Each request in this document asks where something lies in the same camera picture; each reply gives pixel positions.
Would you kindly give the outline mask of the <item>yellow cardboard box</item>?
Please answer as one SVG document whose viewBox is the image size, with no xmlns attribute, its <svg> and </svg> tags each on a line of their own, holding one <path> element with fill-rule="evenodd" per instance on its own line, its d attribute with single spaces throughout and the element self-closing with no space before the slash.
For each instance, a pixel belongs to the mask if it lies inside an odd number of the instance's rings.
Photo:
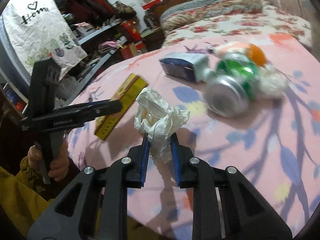
<svg viewBox="0 0 320 240">
<path fill-rule="evenodd" d="M 95 121 L 94 135 L 101 140 L 106 140 L 124 114 L 135 102 L 142 89 L 147 86 L 148 83 L 141 76 L 130 74 L 111 99 L 111 101 L 116 101 L 117 104 L 120 105 L 119 110 L 116 113 L 105 114 L 97 118 Z"/>
</svg>

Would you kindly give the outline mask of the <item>white plastic bag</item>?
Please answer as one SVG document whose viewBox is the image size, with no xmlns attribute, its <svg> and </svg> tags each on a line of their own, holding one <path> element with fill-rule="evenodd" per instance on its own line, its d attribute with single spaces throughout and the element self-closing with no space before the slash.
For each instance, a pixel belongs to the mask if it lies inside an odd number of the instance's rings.
<svg viewBox="0 0 320 240">
<path fill-rule="evenodd" d="M 167 163 L 171 160 L 171 136 L 187 124 L 190 111 L 171 107 L 153 88 L 146 87 L 136 98 L 138 108 L 134 127 L 140 134 L 147 134 L 153 159 Z"/>
</svg>

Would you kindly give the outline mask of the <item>blue white milk carton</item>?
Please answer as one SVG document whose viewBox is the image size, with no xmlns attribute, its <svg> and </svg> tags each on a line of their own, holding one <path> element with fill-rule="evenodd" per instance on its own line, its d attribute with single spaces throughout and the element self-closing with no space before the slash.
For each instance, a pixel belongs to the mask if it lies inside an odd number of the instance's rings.
<svg viewBox="0 0 320 240">
<path fill-rule="evenodd" d="M 205 54 L 170 53 L 159 60 L 165 74 L 180 77 L 190 82 L 206 82 L 213 72 Z"/>
</svg>

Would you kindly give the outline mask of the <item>green aluminium drink can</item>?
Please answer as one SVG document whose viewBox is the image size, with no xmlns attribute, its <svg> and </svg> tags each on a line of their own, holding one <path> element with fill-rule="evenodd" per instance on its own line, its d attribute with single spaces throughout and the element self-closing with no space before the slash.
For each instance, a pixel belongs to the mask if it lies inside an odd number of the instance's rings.
<svg viewBox="0 0 320 240">
<path fill-rule="evenodd" d="M 226 118 L 239 116 L 257 97 L 258 66 L 240 52 L 227 52 L 206 83 L 203 97 L 209 110 Z"/>
</svg>

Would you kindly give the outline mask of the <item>orange capped pink bottle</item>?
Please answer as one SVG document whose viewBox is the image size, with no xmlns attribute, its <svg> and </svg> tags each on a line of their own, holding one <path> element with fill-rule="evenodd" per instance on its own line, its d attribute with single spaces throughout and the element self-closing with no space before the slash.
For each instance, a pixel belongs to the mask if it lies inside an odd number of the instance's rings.
<svg viewBox="0 0 320 240">
<path fill-rule="evenodd" d="M 267 64 L 267 58 L 262 49 L 252 43 L 239 41 L 226 42 L 215 46 L 213 52 L 220 59 L 227 53 L 238 52 L 252 60 L 257 66 L 264 67 Z"/>
</svg>

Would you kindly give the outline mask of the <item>white home print cloth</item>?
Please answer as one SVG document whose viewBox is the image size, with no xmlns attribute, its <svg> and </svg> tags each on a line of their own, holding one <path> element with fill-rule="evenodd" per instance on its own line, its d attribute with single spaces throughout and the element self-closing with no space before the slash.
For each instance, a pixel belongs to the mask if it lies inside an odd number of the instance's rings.
<svg viewBox="0 0 320 240">
<path fill-rule="evenodd" d="M 15 0 L 3 13 L 5 31 L 19 61 L 32 74 L 36 61 L 51 57 L 59 79 L 87 57 L 54 0 Z"/>
</svg>

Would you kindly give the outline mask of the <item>grey cluttered shelf unit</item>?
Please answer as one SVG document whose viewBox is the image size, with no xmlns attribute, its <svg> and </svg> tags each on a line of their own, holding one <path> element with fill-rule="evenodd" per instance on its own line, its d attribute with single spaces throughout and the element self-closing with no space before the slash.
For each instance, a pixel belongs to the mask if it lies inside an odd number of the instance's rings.
<svg viewBox="0 0 320 240">
<path fill-rule="evenodd" d="M 75 42 L 87 56 L 60 82 L 58 98 L 70 104 L 108 66 L 117 51 L 133 40 L 138 22 L 133 6 L 108 0 L 54 0 L 68 23 Z"/>
</svg>

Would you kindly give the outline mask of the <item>yellow jacket sleeve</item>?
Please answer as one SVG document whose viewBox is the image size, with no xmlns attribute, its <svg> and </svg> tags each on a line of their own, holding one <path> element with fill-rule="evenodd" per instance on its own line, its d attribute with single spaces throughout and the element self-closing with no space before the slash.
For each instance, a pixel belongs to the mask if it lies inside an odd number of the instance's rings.
<svg viewBox="0 0 320 240">
<path fill-rule="evenodd" d="M 25 157 L 17 175 L 1 168 L 1 239 L 26 239 L 29 229 L 53 201 L 46 199 L 42 177 Z"/>
</svg>

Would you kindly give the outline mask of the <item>pink tree print blanket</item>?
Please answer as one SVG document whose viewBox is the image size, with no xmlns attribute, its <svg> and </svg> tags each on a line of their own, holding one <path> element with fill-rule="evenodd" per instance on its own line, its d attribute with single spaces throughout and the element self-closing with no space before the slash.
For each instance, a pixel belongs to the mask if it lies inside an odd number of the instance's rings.
<svg viewBox="0 0 320 240">
<path fill-rule="evenodd" d="M 205 83 L 169 77 L 159 59 L 171 52 L 204 50 L 210 44 L 241 41 L 259 46 L 289 83 L 281 101 L 259 100 L 235 119 L 207 111 Z M 185 40 L 115 64 L 99 75 L 73 103 L 109 99 L 131 74 L 140 75 L 170 106 L 190 111 L 177 131 L 180 144 L 211 166 L 235 166 L 280 214 L 295 236 L 319 204 L 319 62 L 289 35 L 237 35 Z M 133 104 L 103 141 L 95 122 L 72 130 L 68 150 L 80 169 L 108 167 L 140 144 Z M 171 163 L 148 163 L 145 186 L 128 190 L 128 214 L 157 233 L 191 239 L 192 191 L 179 189 Z"/>
</svg>

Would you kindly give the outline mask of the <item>crumpled clear plastic wrapper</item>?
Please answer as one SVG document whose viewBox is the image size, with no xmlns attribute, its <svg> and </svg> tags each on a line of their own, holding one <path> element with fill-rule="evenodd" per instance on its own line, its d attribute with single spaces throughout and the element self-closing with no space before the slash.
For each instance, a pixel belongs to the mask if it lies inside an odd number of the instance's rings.
<svg viewBox="0 0 320 240">
<path fill-rule="evenodd" d="M 257 98 L 281 99 L 288 88 L 287 78 L 272 64 L 258 67 L 259 83 Z"/>
</svg>

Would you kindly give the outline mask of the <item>folded patterned quilt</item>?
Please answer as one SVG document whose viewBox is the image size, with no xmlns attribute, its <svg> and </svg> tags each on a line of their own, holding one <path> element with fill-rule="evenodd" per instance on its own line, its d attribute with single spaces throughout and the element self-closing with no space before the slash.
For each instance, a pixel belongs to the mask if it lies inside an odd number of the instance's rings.
<svg viewBox="0 0 320 240">
<path fill-rule="evenodd" d="M 170 7 L 159 21 L 163 31 L 172 31 L 216 16 L 256 14 L 262 9 L 262 0 L 192 0 Z"/>
</svg>

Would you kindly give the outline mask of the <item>floral white bed sheet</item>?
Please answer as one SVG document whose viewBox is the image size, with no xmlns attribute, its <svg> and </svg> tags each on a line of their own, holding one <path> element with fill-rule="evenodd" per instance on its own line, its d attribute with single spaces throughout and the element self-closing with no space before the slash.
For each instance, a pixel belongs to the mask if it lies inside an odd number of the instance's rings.
<svg viewBox="0 0 320 240">
<path fill-rule="evenodd" d="M 168 31 L 163 46 L 203 37 L 268 34 L 289 34 L 307 48 L 312 45 L 307 20 L 266 5 L 259 14 L 220 15 Z"/>
</svg>

